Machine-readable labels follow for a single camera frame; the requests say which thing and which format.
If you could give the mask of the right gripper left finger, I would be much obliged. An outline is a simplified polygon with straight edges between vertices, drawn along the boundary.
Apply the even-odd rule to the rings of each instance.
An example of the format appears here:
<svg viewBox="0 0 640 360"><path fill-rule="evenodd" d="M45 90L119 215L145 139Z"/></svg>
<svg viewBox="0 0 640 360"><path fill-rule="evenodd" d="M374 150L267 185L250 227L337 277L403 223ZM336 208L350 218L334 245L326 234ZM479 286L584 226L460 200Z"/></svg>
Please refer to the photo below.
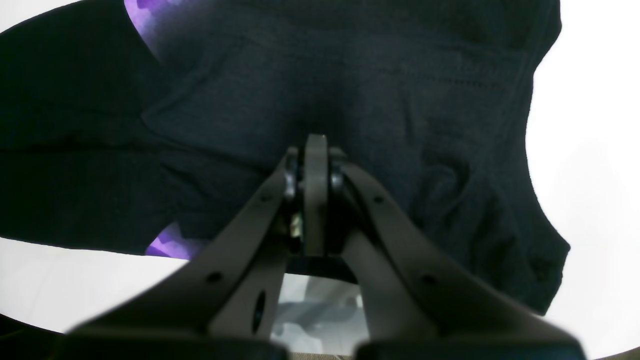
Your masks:
<svg viewBox="0 0 640 360"><path fill-rule="evenodd" d="M290 149L217 237L178 271L69 338L270 337L290 253L321 253L321 137Z"/></svg>

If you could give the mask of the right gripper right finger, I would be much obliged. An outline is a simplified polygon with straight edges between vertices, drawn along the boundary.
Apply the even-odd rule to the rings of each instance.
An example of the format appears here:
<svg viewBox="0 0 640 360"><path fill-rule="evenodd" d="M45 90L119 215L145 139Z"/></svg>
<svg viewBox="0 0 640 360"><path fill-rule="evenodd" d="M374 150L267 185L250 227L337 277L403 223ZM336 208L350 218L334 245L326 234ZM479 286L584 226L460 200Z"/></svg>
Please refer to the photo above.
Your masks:
<svg viewBox="0 0 640 360"><path fill-rule="evenodd" d="M317 137L317 254L340 256L354 273L375 346L576 344L455 264L323 135Z"/></svg>

